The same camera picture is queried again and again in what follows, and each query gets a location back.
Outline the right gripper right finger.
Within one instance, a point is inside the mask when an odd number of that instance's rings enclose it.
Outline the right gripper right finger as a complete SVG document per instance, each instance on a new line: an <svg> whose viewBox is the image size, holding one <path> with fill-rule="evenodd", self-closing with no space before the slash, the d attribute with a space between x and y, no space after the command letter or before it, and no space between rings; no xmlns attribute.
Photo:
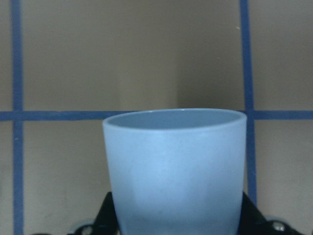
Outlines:
<svg viewBox="0 0 313 235"><path fill-rule="evenodd" d="M242 209L238 227L239 235L302 235L282 220L267 220L243 192Z"/></svg>

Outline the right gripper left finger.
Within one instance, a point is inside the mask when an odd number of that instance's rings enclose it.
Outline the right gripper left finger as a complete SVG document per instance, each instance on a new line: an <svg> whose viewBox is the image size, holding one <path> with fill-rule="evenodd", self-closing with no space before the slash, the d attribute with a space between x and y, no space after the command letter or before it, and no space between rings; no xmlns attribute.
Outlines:
<svg viewBox="0 0 313 235"><path fill-rule="evenodd" d="M118 235L118 221L115 213L112 192L108 192L99 212L92 223L78 225L67 235Z"/></svg>

